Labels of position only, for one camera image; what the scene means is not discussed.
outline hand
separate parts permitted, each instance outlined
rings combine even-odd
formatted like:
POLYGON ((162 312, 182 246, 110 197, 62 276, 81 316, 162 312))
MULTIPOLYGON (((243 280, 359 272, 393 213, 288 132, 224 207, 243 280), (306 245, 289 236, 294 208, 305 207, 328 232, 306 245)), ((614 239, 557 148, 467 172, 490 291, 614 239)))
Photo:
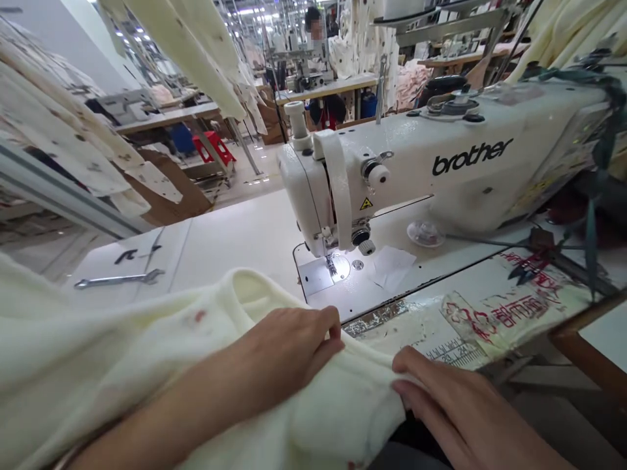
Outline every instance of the hand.
POLYGON ((198 363, 182 377, 182 386, 202 391, 218 382, 231 418, 249 419, 305 387, 344 348, 340 331, 335 307, 273 310, 232 345, 198 363))
POLYGON ((431 362, 404 347, 392 368, 419 379, 393 388, 422 420, 456 470, 574 470, 492 387, 484 376, 431 362))

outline wrench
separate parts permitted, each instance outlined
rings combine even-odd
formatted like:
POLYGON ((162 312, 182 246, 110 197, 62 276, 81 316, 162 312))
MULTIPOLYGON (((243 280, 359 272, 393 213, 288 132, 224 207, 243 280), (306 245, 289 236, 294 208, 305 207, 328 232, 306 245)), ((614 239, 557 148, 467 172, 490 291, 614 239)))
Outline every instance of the wrench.
POLYGON ((165 274, 164 270, 152 270, 146 274, 136 274, 131 276, 119 276, 119 277, 102 277, 100 279, 83 279, 82 281, 74 284, 75 289, 86 289, 88 287, 96 287, 99 285, 114 285, 122 284, 126 282, 141 282, 144 284, 156 284, 156 277, 159 274, 165 274))

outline sticker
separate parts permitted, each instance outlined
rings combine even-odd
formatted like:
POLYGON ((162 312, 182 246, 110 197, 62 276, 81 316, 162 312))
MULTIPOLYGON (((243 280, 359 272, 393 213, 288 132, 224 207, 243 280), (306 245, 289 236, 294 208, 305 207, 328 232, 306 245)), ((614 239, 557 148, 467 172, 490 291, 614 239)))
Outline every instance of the sticker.
POLYGON ((370 202, 370 199, 365 198, 364 199, 364 203, 361 205, 361 209, 360 210, 370 209, 371 207, 372 207, 372 203, 370 202))

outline brother logo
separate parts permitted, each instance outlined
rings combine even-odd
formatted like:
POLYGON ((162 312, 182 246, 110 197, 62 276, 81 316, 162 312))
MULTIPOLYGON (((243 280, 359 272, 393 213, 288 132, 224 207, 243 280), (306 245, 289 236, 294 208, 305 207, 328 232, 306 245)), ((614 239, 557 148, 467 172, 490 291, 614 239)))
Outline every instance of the brother logo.
POLYGON ((462 166, 470 166, 474 165, 479 161, 481 156, 483 156, 482 161, 492 160, 495 157, 500 157, 505 152, 507 146, 513 141, 513 139, 509 139, 507 142, 497 142, 493 145, 486 145, 486 143, 482 143, 481 147, 477 148, 472 146, 470 152, 462 152, 457 155, 452 156, 451 158, 442 158, 439 155, 436 157, 436 160, 433 162, 433 176, 441 175, 442 173, 447 173, 449 170, 459 170, 462 166))

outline pink fabric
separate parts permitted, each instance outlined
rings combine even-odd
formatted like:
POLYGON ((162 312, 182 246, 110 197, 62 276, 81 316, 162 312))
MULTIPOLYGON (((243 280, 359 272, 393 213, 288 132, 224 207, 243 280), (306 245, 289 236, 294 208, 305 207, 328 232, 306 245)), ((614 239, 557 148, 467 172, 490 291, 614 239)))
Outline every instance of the pink fabric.
POLYGON ((417 62, 418 59, 412 59, 403 67, 398 68, 398 81, 396 83, 396 109, 398 111, 413 108, 413 101, 418 94, 418 89, 431 76, 431 69, 417 62))

